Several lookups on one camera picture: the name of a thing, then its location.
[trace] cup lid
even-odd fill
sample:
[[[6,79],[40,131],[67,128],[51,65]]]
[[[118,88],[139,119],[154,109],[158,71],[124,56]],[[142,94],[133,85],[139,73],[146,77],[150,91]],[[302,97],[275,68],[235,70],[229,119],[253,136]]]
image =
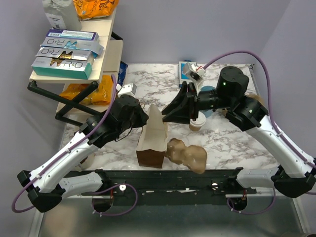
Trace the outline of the cup lid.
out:
[[[190,124],[194,127],[202,127],[206,123],[206,117],[202,112],[198,113],[198,118],[193,121],[192,119],[190,120]]]

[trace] brown paper bag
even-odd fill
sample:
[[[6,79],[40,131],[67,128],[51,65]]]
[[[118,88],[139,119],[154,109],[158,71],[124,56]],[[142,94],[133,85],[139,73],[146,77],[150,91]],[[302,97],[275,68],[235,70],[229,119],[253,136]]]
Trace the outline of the brown paper bag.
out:
[[[151,104],[147,114],[149,119],[138,140],[136,154],[140,166],[162,168],[167,150],[168,127],[162,122],[163,115],[156,105]]]

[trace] white cable clip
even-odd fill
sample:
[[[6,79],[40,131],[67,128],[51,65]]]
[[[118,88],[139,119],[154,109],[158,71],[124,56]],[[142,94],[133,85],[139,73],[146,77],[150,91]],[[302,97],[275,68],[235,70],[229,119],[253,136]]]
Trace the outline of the white cable clip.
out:
[[[283,135],[283,133],[284,132],[281,130],[280,133],[278,133],[276,136],[279,137],[279,136]]]

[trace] white bottle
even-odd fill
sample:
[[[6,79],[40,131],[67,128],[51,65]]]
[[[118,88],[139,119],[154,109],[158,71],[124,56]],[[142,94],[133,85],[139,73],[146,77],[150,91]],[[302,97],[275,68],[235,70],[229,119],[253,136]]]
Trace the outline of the white bottle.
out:
[[[59,30],[81,30],[73,0],[42,0],[42,3],[52,27]]]

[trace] black metal stand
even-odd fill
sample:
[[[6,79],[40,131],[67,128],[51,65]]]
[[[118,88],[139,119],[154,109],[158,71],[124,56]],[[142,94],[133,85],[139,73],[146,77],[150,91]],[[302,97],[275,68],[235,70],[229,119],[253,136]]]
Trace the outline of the black metal stand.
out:
[[[115,40],[123,40],[123,38],[117,34],[115,34],[113,31],[111,33],[111,37]]]
[[[87,88],[85,88],[82,92],[80,92],[72,100],[66,99],[60,95],[56,95],[50,91],[39,88],[36,84],[36,81],[32,81],[29,83],[28,90],[30,90],[36,94],[45,96],[49,99],[52,99],[52,100],[55,100],[55,101],[58,101],[60,103],[65,104],[65,106],[60,111],[57,112],[55,118],[59,121],[67,122],[67,123],[70,123],[70,124],[75,125],[75,126],[81,126],[82,125],[81,122],[64,117],[64,115],[66,113],[68,113],[72,108],[76,108],[78,110],[81,110],[81,111],[86,112],[86,113],[91,114],[91,115],[100,115],[101,114],[100,112],[98,112],[94,109],[91,109],[85,105],[79,104],[85,97],[87,97],[95,89],[97,89],[98,86],[99,86],[99,84],[96,81],[93,81],[92,83],[90,83],[89,86],[87,86]]]

